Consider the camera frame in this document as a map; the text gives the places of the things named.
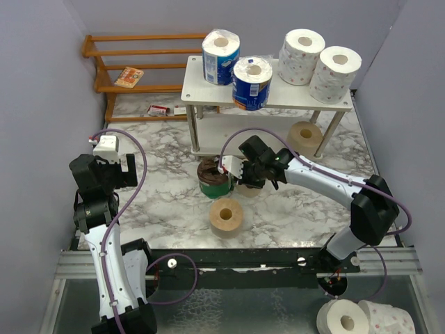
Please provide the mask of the tan paper roll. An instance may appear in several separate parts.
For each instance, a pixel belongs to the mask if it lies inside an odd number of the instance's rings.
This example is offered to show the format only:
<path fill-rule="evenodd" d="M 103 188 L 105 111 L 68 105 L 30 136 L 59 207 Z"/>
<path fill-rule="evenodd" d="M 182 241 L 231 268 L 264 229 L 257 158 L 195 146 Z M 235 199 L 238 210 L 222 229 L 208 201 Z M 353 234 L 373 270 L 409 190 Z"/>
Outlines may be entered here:
<path fill-rule="evenodd" d="M 242 196 L 245 196 L 246 198 L 253 198 L 253 197 L 258 196 L 261 193 L 261 189 L 248 187 L 248 186 L 246 186 L 244 184 L 237 184 L 236 185 L 236 190 Z"/>
<path fill-rule="evenodd" d="M 307 121 L 293 124 L 288 132 L 286 142 L 300 155 L 314 157 L 323 140 L 321 130 Z"/>
<path fill-rule="evenodd" d="M 243 208 L 237 200 L 220 198 L 209 210 L 211 231 L 223 239 L 235 238 L 243 224 Z"/>

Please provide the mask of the brown roll green wrapper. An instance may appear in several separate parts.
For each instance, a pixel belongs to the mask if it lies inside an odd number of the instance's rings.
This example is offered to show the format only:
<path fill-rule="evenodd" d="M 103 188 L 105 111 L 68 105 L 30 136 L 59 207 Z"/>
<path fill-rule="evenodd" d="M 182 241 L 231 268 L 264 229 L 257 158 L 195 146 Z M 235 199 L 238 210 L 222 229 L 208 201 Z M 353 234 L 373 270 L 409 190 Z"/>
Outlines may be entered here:
<path fill-rule="evenodd" d="M 219 158 L 205 157 L 197 167 L 201 192 L 210 199 L 226 196 L 233 190 L 232 180 L 218 171 Z"/>

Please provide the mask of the tan paper roll front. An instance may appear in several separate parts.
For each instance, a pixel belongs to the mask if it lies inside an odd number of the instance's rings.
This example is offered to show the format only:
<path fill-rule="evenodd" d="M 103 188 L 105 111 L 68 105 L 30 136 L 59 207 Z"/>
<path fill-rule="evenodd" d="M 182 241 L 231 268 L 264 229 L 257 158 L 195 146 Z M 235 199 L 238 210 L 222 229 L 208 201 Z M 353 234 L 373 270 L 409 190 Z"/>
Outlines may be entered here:
<path fill-rule="evenodd" d="M 243 208 L 237 200 L 220 198 L 209 210 L 211 231 L 223 239 L 235 238 L 243 224 Z"/>

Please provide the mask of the blue roll front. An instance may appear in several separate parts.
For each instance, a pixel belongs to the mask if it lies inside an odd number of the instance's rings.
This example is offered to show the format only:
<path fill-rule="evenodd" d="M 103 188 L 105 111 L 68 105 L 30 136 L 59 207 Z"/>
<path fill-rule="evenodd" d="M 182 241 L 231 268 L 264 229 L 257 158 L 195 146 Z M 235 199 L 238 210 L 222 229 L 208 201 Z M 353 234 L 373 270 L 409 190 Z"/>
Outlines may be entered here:
<path fill-rule="evenodd" d="M 233 69 L 232 99 L 235 105 L 245 111 L 264 108 L 272 77 L 273 67 L 266 57 L 240 58 Z"/>

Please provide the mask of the blue roll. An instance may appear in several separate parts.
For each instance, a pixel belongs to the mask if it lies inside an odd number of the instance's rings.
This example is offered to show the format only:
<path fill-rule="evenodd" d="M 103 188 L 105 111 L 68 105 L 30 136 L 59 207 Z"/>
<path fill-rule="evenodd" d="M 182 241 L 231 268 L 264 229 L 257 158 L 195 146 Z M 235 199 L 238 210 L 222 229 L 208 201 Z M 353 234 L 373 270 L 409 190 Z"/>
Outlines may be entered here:
<path fill-rule="evenodd" d="M 240 58 L 233 69 L 232 99 L 235 105 L 245 111 L 264 108 L 272 77 L 273 67 L 266 57 Z"/>
<path fill-rule="evenodd" d="M 204 79 L 217 86 L 232 82 L 233 67 L 239 59 L 240 38 L 224 29 L 212 30 L 202 42 Z"/>

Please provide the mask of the white dotted roll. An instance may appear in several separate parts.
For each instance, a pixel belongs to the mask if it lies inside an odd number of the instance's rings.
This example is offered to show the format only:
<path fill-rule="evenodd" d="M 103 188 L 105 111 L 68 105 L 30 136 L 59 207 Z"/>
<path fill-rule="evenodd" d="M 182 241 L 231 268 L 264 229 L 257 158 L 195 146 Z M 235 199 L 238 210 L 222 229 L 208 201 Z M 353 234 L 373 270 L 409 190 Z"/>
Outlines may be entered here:
<path fill-rule="evenodd" d="M 314 74 L 325 40 L 309 29 L 294 29 L 285 37 L 279 52 L 278 75 L 288 84 L 307 85 Z"/>
<path fill-rule="evenodd" d="M 347 95 L 359 69 L 362 57 L 347 47 L 324 49 L 309 84 L 309 93 L 324 104 L 336 104 Z"/>

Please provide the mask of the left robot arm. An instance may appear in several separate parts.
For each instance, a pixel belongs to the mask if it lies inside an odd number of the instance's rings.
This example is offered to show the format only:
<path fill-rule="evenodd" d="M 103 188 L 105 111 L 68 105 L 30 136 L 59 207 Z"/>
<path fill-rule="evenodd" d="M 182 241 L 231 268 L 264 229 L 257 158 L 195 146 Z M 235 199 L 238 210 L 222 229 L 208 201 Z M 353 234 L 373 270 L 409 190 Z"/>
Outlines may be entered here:
<path fill-rule="evenodd" d="M 99 323 L 92 333 L 157 332 L 145 287 L 154 258 L 144 239 L 120 241 L 116 190 L 138 185 L 135 157 L 126 159 L 127 171 L 119 159 L 92 154 L 80 154 L 69 164 L 78 186 L 73 220 L 87 241 L 99 288 Z"/>

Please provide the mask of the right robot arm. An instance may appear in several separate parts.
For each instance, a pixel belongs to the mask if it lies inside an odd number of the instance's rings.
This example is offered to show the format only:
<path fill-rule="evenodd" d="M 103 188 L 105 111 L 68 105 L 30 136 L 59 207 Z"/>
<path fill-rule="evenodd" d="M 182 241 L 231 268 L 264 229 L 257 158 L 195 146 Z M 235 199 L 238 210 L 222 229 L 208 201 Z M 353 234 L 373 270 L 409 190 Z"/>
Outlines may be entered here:
<path fill-rule="evenodd" d="M 350 212 L 350 223 L 331 236 L 318 253 L 320 266 L 328 272 L 342 267 L 351 253 L 364 246 L 377 246 L 388 233 L 400 210 L 386 181 L 347 177 L 324 168 L 295 152 L 274 152 L 257 135 L 239 146 L 245 157 L 240 182 L 261 189 L 271 182 L 302 186 L 339 203 Z"/>

